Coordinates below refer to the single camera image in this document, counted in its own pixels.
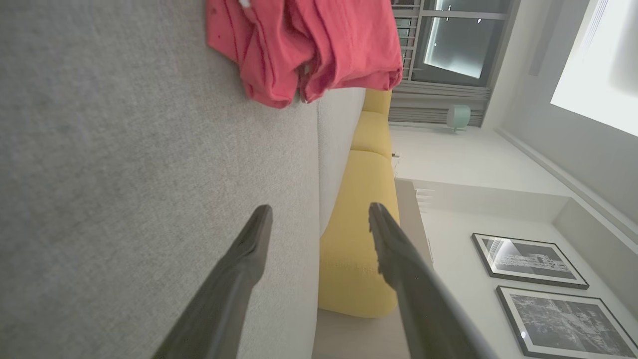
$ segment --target red cloth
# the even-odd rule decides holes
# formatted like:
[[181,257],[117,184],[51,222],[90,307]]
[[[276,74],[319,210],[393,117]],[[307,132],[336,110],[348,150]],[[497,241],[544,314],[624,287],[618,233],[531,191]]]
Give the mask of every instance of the red cloth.
[[208,45],[237,63],[246,94],[264,105],[290,105],[297,88],[312,102],[327,89],[401,82],[389,0],[207,0],[206,14]]

